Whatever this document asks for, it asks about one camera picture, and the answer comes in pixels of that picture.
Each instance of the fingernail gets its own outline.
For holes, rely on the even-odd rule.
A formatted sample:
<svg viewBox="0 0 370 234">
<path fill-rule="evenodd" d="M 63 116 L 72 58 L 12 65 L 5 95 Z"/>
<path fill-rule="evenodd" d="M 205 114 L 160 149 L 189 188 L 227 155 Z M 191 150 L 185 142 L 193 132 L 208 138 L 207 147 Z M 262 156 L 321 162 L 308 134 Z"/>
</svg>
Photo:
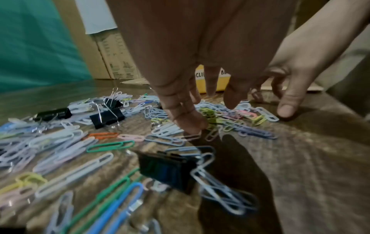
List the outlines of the fingernail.
<svg viewBox="0 0 370 234">
<path fill-rule="evenodd" d="M 282 117 L 282 118 L 289 118 L 291 117 L 294 112 L 295 112 L 295 108 L 293 106 L 290 106 L 290 105 L 283 105 L 282 107 L 280 107 L 278 110 L 277 110 L 277 114 Z"/>
</svg>

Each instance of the green paper clip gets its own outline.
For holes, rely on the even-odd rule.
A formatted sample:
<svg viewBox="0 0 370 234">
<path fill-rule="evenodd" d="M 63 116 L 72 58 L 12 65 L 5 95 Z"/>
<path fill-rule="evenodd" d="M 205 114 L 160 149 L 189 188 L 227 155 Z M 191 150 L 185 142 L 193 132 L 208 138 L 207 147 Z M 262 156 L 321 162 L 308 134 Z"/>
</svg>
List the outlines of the green paper clip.
<svg viewBox="0 0 370 234">
<path fill-rule="evenodd" d="M 108 207 L 117 200 L 121 194 L 132 184 L 135 182 L 141 181 L 143 178 L 142 175 L 140 175 L 136 180 L 131 181 L 131 176 L 133 176 L 136 172 L 139 171 L 139 168 L 135 168 L 132 170 L 129 174 L 127 174 L 125 177 L 117 181 L 116 183 L 112 184 L 108 188 L 101 191 L 95 198 L 94 201 L 92 201 L 90 204 L 88 204 L 81 212 L 79 212 L 77 215 L 73 217 L 71 222 L 61 231 L 61 234 L 67 234 L 68 231 L 76 225 L 83 217 L 87 216 L 95 207 L 97 207 L 106 197 L 109 196 L 110 193 L 114 192 L 106 202 L 104 202 L 98 209 L 98 211 L 89 219 L 87 220 L 77 231 L 75 231 L 73 234 L 82 234 L 88 228 L 90 228 L 91 225 L 94 224 L 94 222 L 108 209 Z"/>
<path fill-rule="evenodd" d="M 111 143 L 92 145 L 90 147 L 87 147 L 86 152 L 92 153 L 92 152 L 102 152 L 102 151 L 108 151 L 108 150 L 121 150 L 121 149 L 131 148 L 134 145 L 135 145 L 135 141 L 116 141 L 116 142 L 111 142 Z"/>
</svg>

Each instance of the yellow box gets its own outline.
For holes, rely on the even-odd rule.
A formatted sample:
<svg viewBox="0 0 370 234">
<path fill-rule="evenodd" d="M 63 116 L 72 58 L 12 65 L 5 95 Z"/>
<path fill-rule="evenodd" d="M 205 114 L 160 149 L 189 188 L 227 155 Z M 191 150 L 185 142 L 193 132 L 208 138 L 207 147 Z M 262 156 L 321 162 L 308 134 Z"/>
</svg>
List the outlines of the yellow box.
<svg viewBox="0 0 370 234">
<path fill-rule="evenodd" d="M 217 82 L 216 91 L 224 91 L 227 84 L 229 83 L 230 74 L 227 74 L 222 68 L 219 74 L 219 81 Z M 204 67 L 199 65 L 195 70 L 195 80 L 197 82 L 197 88 L 199 93 L 206 93 L 205 79 L 204 79 Z"/>
</svg>

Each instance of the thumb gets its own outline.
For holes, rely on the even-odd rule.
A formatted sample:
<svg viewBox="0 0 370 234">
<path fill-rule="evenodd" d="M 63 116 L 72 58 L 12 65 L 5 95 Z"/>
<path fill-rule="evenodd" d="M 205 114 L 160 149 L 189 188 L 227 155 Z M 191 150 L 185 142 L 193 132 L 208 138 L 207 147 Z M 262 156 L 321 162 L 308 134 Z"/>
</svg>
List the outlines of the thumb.
<svg viewBox="0 0 370 234">
<path fill-rule="evenodd" d="M 282 118 L 291 117 L 297 111 L 298 106 L 303 102 L 307 89 L 313 81 L 313 76 L 307 74 L 298 74 L 295 76 L 293 74 L 280 100 L 277 114 Z"/>
</svg>

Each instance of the binder clip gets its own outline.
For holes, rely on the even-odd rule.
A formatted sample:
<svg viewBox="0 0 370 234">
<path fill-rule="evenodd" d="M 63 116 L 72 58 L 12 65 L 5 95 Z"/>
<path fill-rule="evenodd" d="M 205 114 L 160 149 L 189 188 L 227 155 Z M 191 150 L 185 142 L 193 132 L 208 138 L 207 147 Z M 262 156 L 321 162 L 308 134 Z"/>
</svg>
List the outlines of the binder clip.
<svg viewBox="0 0 370 234">
<path fill-rule="evenodd" d="M 106 125 L 111 125 L 115 122 L 119 122 L 124 120 L 124 115 L 122 114 L 121 110 L 118 108 L 109 109 L 104 112 L 100 112 L 98 104 L 94 103 L 98 108 L 98 114 L 93 114 L 90 116 L 91 121 L 93 122 L 95 129 L 102 128 Z"/>
<path fill-rule="evenodd" d="M 158 151 L 143 153 L 134 151 L 139 158 L 140 173 L 167 184 L 185 194 L 190 194 L 195 180 L 190 175 L 197 167 L 197 159 Z"/>
<path fill-rule="evenodd" d="M 108 98 L 105 102 L 105 105 L 109 109 L 114 109 L 123 106 L 123 104 L 119 100 Z"/>
<path fill-rule="evenodd" d="M 53 119 L 68 119 L 72 116 L 68 108 L 55 109 L 51 111 L 40 112 L 33 118 L 34 121 L 50 121 Z"/>
</svg>

